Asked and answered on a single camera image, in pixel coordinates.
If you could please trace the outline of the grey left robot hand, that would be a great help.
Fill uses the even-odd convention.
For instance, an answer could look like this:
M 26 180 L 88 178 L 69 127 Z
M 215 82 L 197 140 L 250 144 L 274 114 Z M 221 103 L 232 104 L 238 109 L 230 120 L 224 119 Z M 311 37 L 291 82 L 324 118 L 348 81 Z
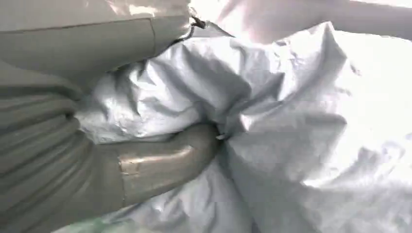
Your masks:
M 187 0 L 0 3 L 0 209 L 119 209 L 194 178 L 217 146 L 200 125 L 165 143 L 94 145 L 78 101 L 105 72 L 190 29 Z

